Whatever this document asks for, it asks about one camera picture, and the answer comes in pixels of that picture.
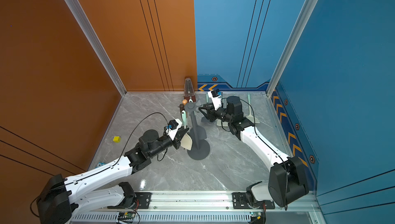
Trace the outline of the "grey kitchen utensil rack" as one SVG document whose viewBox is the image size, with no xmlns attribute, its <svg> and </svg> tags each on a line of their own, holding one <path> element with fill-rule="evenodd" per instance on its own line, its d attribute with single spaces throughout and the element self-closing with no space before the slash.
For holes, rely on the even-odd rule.
<svg viewBox="0 0 395 224">
<path fill-rule="evenodd" d="M 187 150 L 188 156 L 196 161 L 203 160 L 209 156 L 210 144 L 208 143 L 206 130 L 198 125 L 195 112 L 198 106 L 190 100 L 182 101 L 180 107 L 182 123 L 189 128 L 189 133 L 182 138 L 181 147 Z"/>
</svg>

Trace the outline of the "cream spatula mint handle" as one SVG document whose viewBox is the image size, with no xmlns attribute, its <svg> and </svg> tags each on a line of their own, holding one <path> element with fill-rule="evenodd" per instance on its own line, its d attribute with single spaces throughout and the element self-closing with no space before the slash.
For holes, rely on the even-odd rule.
<svg viewBox="0 0 395 224">
<path fill-rule="evenodd" d="M 249 114 L 248 114 L 247 118 L 251 122 L 253 122 L 255 124 L 259 124 L 260 121 L 257 118 L 255 118 L 255 116 L 253 114 L 253 110 L 252 110 L 252 106 L 251 106 L 251 94 L 250 93 L 247 94 L 247 102 L 248 102 L 248 105 L 249 105 Z"/>
</svg>

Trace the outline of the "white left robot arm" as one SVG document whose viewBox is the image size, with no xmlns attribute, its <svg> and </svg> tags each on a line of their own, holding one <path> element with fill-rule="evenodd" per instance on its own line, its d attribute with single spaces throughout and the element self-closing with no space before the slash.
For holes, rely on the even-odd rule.
<svg viewBox="0 0 395 224">
<path fill-rule="evenodd" d="M 174 130 L 174 138 L 167 134 L 159 138 L 155 130 L 149 130 L 135 148 L 115 162 L 68 178 L 63 178 L 61 174 L 52 176 L 36 200 L 40 223 L 66 223 L 72 217 L 72 208 L 84 193 L 144 169 L 154 156 L 171 146 L 179 148 L 188 130 L 183 127 Z"/>
</svg>

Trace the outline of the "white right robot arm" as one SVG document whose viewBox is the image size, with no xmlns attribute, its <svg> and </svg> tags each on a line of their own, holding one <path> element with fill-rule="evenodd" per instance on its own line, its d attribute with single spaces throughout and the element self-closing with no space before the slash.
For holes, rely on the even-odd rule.
<svg viewBox="0 0 395 224">
<path fill-rule="evenodd" d="M 207 96 L 211 102 L 199 108 L 204 117 L 210 122 L 226 122 L 229 131 L 248 145 L 268 168 L 268 183 L 257 182 L 246 188 L 247 202 L 252 208 L 260 208 L 269 200 L 287 208 L 309 193 L 305 165 L 299 158 L 282 152 L 258 131 L 255 120 L 244 115 L 240 97 L 227 97 L 224 106 L 219 90 L 208 92 Z"/>
</svg>

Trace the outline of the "cream slotted turner mint handle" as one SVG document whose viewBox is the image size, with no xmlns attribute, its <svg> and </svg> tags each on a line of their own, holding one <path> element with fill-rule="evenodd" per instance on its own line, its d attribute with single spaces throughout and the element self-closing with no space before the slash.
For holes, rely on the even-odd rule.
<svg viewBox="0 0 395 224">
<path fill-rule="evenodd" d="M 187 112 L 185 110 L 181 112 L 181 117 L 182 117 L 184 128 L 187 128 Z M 181 140 L 181 147 L 190 151 L 192 149 L 192 143 L 193 141 L 190 135 L 188 133 L 185 133 L 185 135 Z"/>
</svg>

